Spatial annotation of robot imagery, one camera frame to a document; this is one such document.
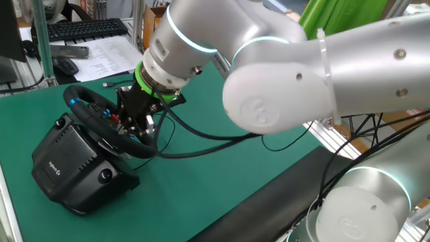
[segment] table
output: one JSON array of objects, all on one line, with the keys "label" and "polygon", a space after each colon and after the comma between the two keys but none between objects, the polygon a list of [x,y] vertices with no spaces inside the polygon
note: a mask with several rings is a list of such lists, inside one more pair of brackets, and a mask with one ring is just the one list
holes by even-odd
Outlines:
[{"label": "table", "polygon": [[[119,81],[131,75],[105,81]],[[104,81],[82,83],[114,99]],[[178,116],[203,132],[243,134],[224,113],[223,80],[213,65],[183,90]],[[0,98],[0,161],[26,241],[187,241],[247,196],[320,145],[310,133],[291,149],[271,153],[256,138],[208,156],[155,159],[139,170],[141,184],[89,216],[79,217],[49,201],[31,176],[32,151],[68,108],[66,85]],[[172,126],[166,121],[161,142]],[[273,147],[293,141],[303,127],[267,137]],[[166,153],[197,151],[219,144],[177,126]],[[135,167],[143,161],[131,160]]]}]

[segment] screw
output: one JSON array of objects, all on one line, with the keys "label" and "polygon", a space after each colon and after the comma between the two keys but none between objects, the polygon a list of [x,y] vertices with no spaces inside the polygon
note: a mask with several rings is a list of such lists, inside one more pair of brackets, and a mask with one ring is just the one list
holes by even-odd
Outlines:
[{"label": "screw", "polygon": [[406,95],[408,95],[408,89],[404,88],[404,89],[399,89],[396,91],[396,96],[398,97],[404,97]]},{"label": "screw", "polygon": [[394,22],[389,23],[388,26],[393,27],[393,26],[398,26],[399,24],[400,24],[400,22],[394,21]]},{"label": "screw", "polygon": [[150,110],[152,112],[156,112],[157,111],[157,106],[155,104],[151,105],[149,108],[150,108]]},{"label": "screw", "polygon": [[200,75],[202,74],[203,69],[202,66],[195,66],[191,69],[191,73],[193,73],[194,75]]},{"label": "screw", "polygon": [[397,60],[402,60],[406,57],[406,51],[403,49],[398,49],[398,50],[394,51],[394,57]]}]

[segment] monitor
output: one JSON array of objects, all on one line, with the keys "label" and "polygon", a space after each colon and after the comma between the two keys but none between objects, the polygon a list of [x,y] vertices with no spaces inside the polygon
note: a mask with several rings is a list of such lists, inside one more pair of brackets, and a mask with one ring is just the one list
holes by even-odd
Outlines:
[{"label": "monitor", "polygon": [[26,62],[12,0],[0,0],[0,56]]}]

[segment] glowing blue ring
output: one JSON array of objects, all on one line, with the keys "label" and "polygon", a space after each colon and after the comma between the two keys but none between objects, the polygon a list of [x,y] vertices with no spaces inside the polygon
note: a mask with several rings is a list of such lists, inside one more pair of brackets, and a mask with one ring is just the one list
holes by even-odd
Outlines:
[{"label": "glowing blue ring", "polygon": [[172,17],[170,16],[170,11],[169,11],[170,6],[167,7],[167,20],[169,20],[169,24],[172,27],[173,31],[175,31],[175,33],[185,42],[187,43],[189,46],[200,50],[202,52],[207,52],[207,53],[217,53],[218,50],[216,49],[209,49],[209,48],[204,48],[203,46],[200,46],[194,42],[192,42],[189,38],[187,38],[187,36],[185,36],[184,34],[181,33],[181,31],[176,27],[175,23],[173,23]]},{"label": "glowing blue ring", "polygon": [[356,168],[353,168],[353,169],[350,169],[347,173],[349,173],[349,172],[351,172],[351,171],[355,171],[355,170],[358,170],[358,169],[371,169],[371,170],[374,170],[374,171],[377,171],[377,172],[380,172],[380,173],[382,173],[382,174],[384,174],[384,175],[386,175],[386,176],[388,176],[389,178],[391,178],[391,179],[393,179],[402,189],[403,189],[403,191],[405,192],[405,194],[406,194],[406,197],[408,197],[408,201],[409,201],[409,212],[412,210],[412,202],[411,202],[411,197],[409,196],[409,193],[408,193],[408,191],[406,190],[406,188],[403,186],[403,184],[397,179],[397,178],[395,178],[393,175],[391,175],[391,174],[389,174],[388,172],[386,172],[386,171],[383,171],[383,170],[381,170],[381,169],[378,169],[378,168],[375,168],[375,167],[356,167]]},{"label": "glowing blue ring", "polygon": [[277,41],[277,42],[281,42],[281,43],[284,43],[284,44],[289,44],[290,43],[290,41],[288,41],[288,40],[286,40],[286,39],[283,39],[283,38],[280,38],[280,37],[275,37],[275,36],[261,36],[261,37],[256,37],[256,38],[254,38],[254,39],[252,39],[252,40],[248,40],[248,41],[246,41],[237,51],[236,51],[236,54],[234,54],[234,56],[233,56],[233,60],[232,60],[232,63],[234,62],[234,59],[236,58],[236,55],[243,49],[243,48],[245,48],[245,47],[247,47],[248,45],[250,45],[250,44],[252,44],[252,43],[254,43],[254,42],[258,42],[258,41],[263,41],[263,40],[273,40],[273,41]]}]

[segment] green mat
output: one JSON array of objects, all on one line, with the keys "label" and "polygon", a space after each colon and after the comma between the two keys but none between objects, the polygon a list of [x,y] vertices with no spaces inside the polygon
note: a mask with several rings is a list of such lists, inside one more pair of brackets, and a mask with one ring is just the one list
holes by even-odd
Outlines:
[{"label": "green mat", "polygon": [[[104,81],[118,82],[131,75]],[[83,83],[114,99],[104,81]],[[190,126],[217,135],[244,134],[224,113],[223,80],[213,65],[183,89],[187,103],[175,107]],[[31,176],[31,154],[64,112],[66,86],[0,98],[0,162],[26,241],[187,241],[320,143],[307,134],[279,153],[256,138],[204,157],[154,159],[138,173],[141,184],[94,214],[78,217],[49,201]],[[165,121],[160,145],[172,125]],[[303,127],[267,137],[280,148],[302,134]],[[206,149],[219,142],[196,137],[177,125],[166,153]],[[132,160],[133,167],[143,160]]]},{"label": "green mat", "polygon": [[322,28],[326,36],[376,22],[387,0],[310,0],[299,23],[309,40]]}]

